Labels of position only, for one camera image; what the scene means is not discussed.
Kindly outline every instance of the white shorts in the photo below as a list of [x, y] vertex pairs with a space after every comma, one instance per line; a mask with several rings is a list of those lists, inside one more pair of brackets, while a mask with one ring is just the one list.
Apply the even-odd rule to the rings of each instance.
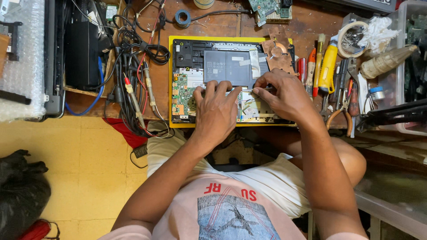
[[[148, 130], [164, 130], [163, 123], [150, 123]], [[175, 129], [173, 138], [149, 138], [148, 139], [148, 170], [150, 177], [164, 162], [186, 142], [183, 132]], [[273, 162], [254, 167], [240, 172], [220, 172], [215, 170], [206, 159], [202, 159], [192, 170], [193, 173], [217, 173], [241, 181], [261, 192], [266, 198], [290, 218], [300, 217], [310, 211], [304, 187], [302, 170], [288, 161], [292, 156], [281, 153]]]

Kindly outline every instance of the knee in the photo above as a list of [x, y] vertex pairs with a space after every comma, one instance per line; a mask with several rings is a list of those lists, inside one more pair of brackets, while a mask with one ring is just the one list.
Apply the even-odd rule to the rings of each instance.
[[344, 165], [352, 186], [356, 186], [366, 171], [365, 157], [342, 139], [332, 138], [332, 143], [338, 152], [338, 156]]

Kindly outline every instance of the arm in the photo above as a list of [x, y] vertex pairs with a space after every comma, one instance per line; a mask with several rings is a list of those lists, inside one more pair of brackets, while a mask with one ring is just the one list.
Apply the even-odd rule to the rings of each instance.
[[[277, 92], [263, 88], [271, 83]], [[301, 132], [302, 161], [307, 198], [322, 239], [340, 232], [365, 236], [354, 191], [323, 119], [301, 82], [273, 69], [258, 78], [254, 93], [282, 118], [295, 121]]]
[[230, 82], [218, 84], [211, 81], [206, 87], [205, 98], [202, 97], [204, 89], [201, 87], [194, 91], [197, 103], [194, 133], [132, 194], [112, 230], [126, 225], [142, 225], [153, 230], [194, 166], [235, 128], [235, 101], [242, 88], [234, 89], [226, 97], [227, 89], [231, 90]]

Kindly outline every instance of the man's left hand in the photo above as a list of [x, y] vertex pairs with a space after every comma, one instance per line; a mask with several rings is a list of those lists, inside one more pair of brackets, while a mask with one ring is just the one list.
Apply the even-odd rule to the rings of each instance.
[[189, 141], [202, 144], [206, 154], [224, 141], [236, 127], [237, 97], [242, 87], [236, 87], [226, 96], [226, 91], [231, 89], [230, 81], [221, 81], [218, 84], [214, 80], [206, 84], [206, 90], [197, 87], [193, 92], [197, 104], [196, 129]]

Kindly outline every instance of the wooden workbench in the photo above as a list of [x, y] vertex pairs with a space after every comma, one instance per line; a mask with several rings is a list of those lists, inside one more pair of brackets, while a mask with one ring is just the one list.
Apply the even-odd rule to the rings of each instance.
[[[243, 9], [251, 9], [247, 0], [243, 0]], [[217, 11], [217, 10], [235, 10], [236, 7], [228, 1], [216, 0], [210, 9], [202, 10], [194, 5], [193, 0], [166, 0], [165, 10], [167, 18], [172, 20], [176, 11], [186, 9], [190, 12], [192, 18], [202, 14]], [[139, 17], [140, 25], [147, 29], [152, 29], [152, 25], [157, 17], [157, 3], [147, 7], [143, 14]], [[304, 2], [295, 1], [292, 6], [292, 20], [288, 24], [281, 24], [286, 30], [287, 37], [293, 39], [295, 45], [295, 54], [300, 58], [308, 58], [309, 53], [315, 47], [318, 34], [324, 33], [328, 37], [336, 35], [341, 28], [342, 19], [346, 13], [330, 12], [321, 9], [318, 6], [310, 5]], [[163, 46], [168, 46], [168, 37], [170, 35], [185, 35], [185, 36], [210, 36], [210, 37], [269, 37], [267, 28], [273, 24], [265, 24], [258, 27], [255, 23], [254, 14], [219, 14], [211, 15], [199, 20], [203, 24], [191, 24], [187, 29], [181, 29], [175, 24], [166, 24], [165, 30], [161, 31], [160, 43]], [[146, 41], [149, 39], [149, 33], [142, 32], [137, 28], [139, 34]], [[150, 76], [153, 85], [155, 100], [160, 113], [164, 118], [169, 118], [169, 84], [168, 84], [169, 68], [166, 65], [150, 64]], [[78, 94], [74, 92], [66, 93], [67, 103], [75, 112], [82, 112], [94, 97]], [[321, 109], [321, 98], [316, 97], [314, 104]], [[105, 99], [100, 99], [99, 102], [86, 114], [86, 116], [103, 117]], [[144, 118], [157, 119], [150, 108], [147, 108]], [[120, 107], [117, 104], [112, 104], [107, 107], [107, 117], [118, 117]], [[347, 128], [347, 122], [343, 113], [335, 118], [332, 128]]]

